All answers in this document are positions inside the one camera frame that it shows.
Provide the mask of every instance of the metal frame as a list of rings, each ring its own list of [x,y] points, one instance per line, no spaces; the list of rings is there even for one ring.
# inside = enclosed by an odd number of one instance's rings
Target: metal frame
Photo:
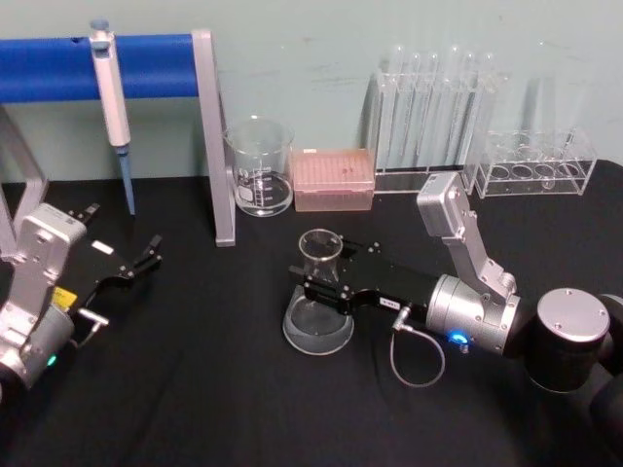
[[[205,158],[210,178],[216,246],[236,244],[236,202],[234,177],[227,163],[223,144],[221,99],[218,90],[218,74],[212,47],[212,34],[207,29],[192,31],[193,53],[197,72],[199,104],[202,110]]]
[[[223,144],[210,31],[116,36],[116,39],[127,99],[199,97],[216,245],[233,246],[236,243],[233,175]],[[3,70],[0,103],[99,99],[88,38],[0,40],[0,69]],[[46,76],[46,80],[41,80],[41,76]],[[19,214],[28,214],[31,209],[26,207],[35,206],[36,203],[25,205]],[[14,251],[17,232],[9,232],[7,228],[8,210],[3,200],[0,200],[0,211],[0,249]],[[19,225],[21,217],[16,218]]]
[[[2,105],[0,105],[0,144],[6,149],[0,156],[5,154],[14,157],[26,182],[13,219],[4,193],[0,190],[0,259],[10,261],[18,251],[17,237],[23,219],[43,201],[48,190],[48,179]]]

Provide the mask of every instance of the robotic arm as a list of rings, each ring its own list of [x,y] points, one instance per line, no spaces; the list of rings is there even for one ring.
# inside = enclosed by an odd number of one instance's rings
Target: robotic arm
[[[623,372],[623,300],[561,288],[533,303],[515,295],[516,283],[487,256],[467,195],[454,172],[433,174],[418,196],[431,236],[448,245],[458,277],[434,277],[398,266],[378,243],[343,239],[335,280],[291,267],[308,299],[351,314],[360,305],[397,313],[394,332],[413,319],[456,343],[463,353],[476,345],[505,357],[523,355],[530,378],[565,393],[579,388],[603,363]],[[600,393],[592,414],[613,450],[623,458],[623,377]]]
[[[88,239],[87,223],[97,208],[65,214],[43,203],[23,219],[11,258],[15,272],[9,299],[0,308],[0,403],[34,385],[71,341],[75,321],[92,323],[82,343],[108,324],[85,308],[97,292],[129,287],[161,263],[159,236],[134,263]]]

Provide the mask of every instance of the blue padded bar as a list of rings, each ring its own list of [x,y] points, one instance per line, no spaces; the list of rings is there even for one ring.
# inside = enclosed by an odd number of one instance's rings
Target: blue padded bar
[[[126,98],[197,96],[190,34],[117,36]],[[0,40],[0,103],[99,99],[89,38]]]

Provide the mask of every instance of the white label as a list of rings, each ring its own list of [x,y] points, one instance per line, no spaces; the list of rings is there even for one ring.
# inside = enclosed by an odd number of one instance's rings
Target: white label
[[[101,251],[102,253],[105,253],[107,255],[110,255],[113,251],[115,251],[113,248],[111,248],[110,246],[102,243],[101,241],[94,241],[91,246],[93,248],[95,248],[96,250]]]
[[[383,297],[379,297],[379,302],[383,306],[387,306],[388,308],[396,309],[396,310],[400,311],[400,303],[399,302],[395,302],[394,300],[384,299]]]
[[[238,187],[238,194],[245,201],[253,202],[253,192],[250,188]]]

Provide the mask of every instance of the light blue wall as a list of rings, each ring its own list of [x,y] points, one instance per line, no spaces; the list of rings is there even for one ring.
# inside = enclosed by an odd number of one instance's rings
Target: light blue wall
[[[518,127],[530,78],[556,71],[557,126],[584,126],[601,158],[623,162],[618,0],[2,0],[0,37],[87,35],[94,17],[119,34],[211,28],[228,124],[270,116],[295,129],[299,147],[357,145],[369,76],[393,43],[492,51],[512,74],[496,127]],[[135,177],[203,171],[195,100],[128,109]],[[52,179],[117,176],[97,103],[10,112]],[[14,175],[3,167],[3,180]]]

